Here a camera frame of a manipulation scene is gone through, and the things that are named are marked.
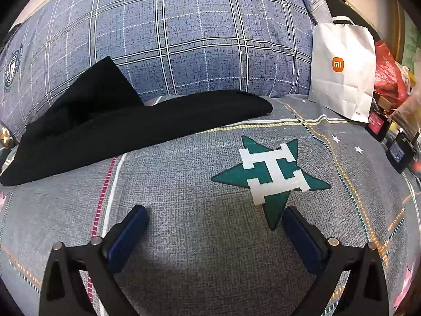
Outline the white paper shopping bag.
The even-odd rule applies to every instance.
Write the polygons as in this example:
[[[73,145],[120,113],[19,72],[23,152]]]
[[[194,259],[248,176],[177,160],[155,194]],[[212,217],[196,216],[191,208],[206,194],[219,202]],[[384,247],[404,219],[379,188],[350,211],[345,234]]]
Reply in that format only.
[[[375,86],[375,42],[347,16],[313,28],[309,100],[367,123]]]

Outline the red plastic bag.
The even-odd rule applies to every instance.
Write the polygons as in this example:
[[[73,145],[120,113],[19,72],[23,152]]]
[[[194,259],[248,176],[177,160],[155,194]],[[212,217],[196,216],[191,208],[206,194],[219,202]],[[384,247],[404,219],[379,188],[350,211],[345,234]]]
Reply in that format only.
[[[408,98],[410,81],[407,73],[396,63],[390,49],[383,41],[375,42],[375,85],[374,92],[388,99],[392,108],[400,107]]]

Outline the blue plaid quilt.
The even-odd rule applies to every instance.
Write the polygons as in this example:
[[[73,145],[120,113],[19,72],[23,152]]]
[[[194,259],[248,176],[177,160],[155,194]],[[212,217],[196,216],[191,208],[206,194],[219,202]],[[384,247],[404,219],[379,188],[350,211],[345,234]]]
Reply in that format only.
[[[110,57],[144,101],[236,88],[306,95],[325,0],[49,0],[1,49],[1,122],[15,136]]]

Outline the black device with blue screen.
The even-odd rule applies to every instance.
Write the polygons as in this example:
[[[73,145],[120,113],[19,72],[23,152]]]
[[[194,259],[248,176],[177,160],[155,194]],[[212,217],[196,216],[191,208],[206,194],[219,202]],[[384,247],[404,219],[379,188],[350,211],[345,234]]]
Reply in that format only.
[[[388,161],[393,168],[399,173],[409,167],[410,163],[415,160],[417,155],[417,142],[420,132],[418,131],[413,137],[408,136],[404,131],[399,130],[397,136],[391,143],[386,152]]]

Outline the grey star-pattern bed sheet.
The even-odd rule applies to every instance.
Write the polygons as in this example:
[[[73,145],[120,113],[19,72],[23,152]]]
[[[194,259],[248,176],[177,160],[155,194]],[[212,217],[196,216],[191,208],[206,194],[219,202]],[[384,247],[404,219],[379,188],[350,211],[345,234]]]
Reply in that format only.
[[[289,315],[313,282],[279,222],[253,201],[271,180],[240,152],[297,141],[295,163],[328,184],[272,201],[293,205],[344,245],[374,242],[395,310],[420,262],[420,180],[398,173],[366,130],[302,97],[272,100],[263,118],[132,151],[68,173],[1,189],[1,279],[36,315],[55,242],[84,245],[136,204],[145,236],[116,279],[141,315]]]

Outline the black bag by wall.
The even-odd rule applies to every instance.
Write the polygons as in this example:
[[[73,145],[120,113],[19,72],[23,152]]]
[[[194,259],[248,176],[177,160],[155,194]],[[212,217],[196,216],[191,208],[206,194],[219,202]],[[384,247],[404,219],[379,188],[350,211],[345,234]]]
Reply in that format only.
[[[348,6],[345,0],[325,0],[331,16],[347,16],[356,25],[366,27],[374,38],[374,41],[380,41],[381,37],[378,32],[368,24],[368,22],[356,12],[353,8]]]

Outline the black device with pink screen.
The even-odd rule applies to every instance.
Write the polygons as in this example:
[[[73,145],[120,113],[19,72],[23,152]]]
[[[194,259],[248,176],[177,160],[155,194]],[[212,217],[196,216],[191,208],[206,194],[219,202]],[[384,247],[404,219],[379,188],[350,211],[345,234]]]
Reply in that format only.
[[[391,125],[390,119],[377,109],[372,109],[369,113],[366,131],[378,142],[383,142]]]

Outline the black pants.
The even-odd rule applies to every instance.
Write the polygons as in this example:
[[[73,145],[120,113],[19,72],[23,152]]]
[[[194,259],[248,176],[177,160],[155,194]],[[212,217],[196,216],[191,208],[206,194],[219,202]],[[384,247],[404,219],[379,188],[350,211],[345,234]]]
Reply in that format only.
[[[272,110],[264,98],[239,90],[195,93],[146,106],[106,57],[27,125],[1,185],[40,180]]]

